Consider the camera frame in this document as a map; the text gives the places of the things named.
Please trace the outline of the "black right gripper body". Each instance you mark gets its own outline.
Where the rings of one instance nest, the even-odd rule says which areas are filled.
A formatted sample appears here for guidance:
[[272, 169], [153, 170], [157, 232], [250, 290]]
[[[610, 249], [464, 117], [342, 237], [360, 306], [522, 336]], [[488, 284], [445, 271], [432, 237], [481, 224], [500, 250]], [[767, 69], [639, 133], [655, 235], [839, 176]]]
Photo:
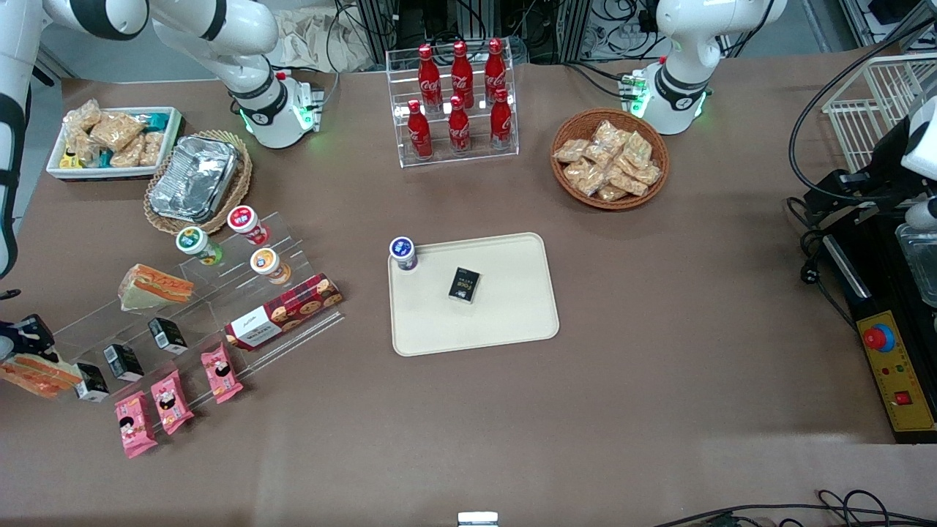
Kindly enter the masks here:
[[[3, 291], [1, 301], [20, 296], [21, 289]], [[24, 349], [23, 336], [19, 328], [9, 321], [1, 321], [1, 359], [7, 359], [11, 354], [20, 353]]]

